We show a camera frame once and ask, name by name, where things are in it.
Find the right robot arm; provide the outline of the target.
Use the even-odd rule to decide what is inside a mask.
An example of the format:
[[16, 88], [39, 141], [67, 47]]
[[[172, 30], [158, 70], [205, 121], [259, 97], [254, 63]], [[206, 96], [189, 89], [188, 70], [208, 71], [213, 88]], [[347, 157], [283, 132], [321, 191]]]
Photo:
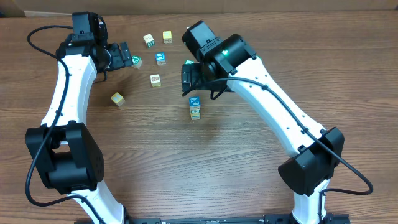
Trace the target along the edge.
[[289, 215], [265, 215], [264, 223], [349, 223], [347, 215], [326, 212], [321, 194], [340, 163], [345, 141], [341, 131], [326, 130], [305, 114], [240, 35], [223, 40], [198, 21], [182, 41], [197, 60], [182, 66], [183, 93], [210, 90], [213, 100], [225, 91], [237, 93], [267, 123], [289, 157], [278, 172], [294, 193], [294, 208]]

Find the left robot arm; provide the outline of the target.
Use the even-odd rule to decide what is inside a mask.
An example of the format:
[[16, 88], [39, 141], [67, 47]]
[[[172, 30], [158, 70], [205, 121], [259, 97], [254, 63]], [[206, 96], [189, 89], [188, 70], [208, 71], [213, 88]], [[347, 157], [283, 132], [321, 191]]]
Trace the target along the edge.
[[52, 55], [58, 79], [49, 110], [25, 134], [32, 156], [25, 195], [38, 207], [74, 200], [92, 223], [132, 223], [104, 181], [103, 154], [86, 127], [97, 75], [132, 66], [131, 54], [125, 42], [108, 43], [106, 23], [96, 13], [76, 12], [72, 21], [72, 33]]

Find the white block green number side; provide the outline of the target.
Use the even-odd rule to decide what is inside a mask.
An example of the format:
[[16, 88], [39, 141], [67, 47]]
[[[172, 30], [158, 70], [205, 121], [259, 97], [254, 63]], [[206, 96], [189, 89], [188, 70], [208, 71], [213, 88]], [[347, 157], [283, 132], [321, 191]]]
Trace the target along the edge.
[[201, 108], [199, 106], [192, 106], [190, 108], [190, 114], [192, 116], [199, 116], [200, 115], [200, 110], [201, 110]]

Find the blue letter X block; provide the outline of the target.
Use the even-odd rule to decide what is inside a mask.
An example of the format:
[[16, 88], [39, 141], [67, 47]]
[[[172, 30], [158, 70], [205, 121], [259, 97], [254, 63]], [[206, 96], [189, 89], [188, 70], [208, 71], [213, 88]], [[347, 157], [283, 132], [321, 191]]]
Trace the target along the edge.
[[200, 107], [201, 106], [201, 100], [199, 96], [192, 96], [189, 98], [189, 105], [191, 108], [194, 107]]

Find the wooden block airplane drawing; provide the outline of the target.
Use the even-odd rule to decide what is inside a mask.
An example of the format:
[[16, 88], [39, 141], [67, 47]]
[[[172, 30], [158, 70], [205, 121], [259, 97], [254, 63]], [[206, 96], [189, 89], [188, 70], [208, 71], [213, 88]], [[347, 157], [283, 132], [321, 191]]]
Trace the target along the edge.
[[200, 114], [193, 114], [193, 115], [191, 115], [191, 118], [200, 118], [201, 119], [201, 116], [200, 116]]

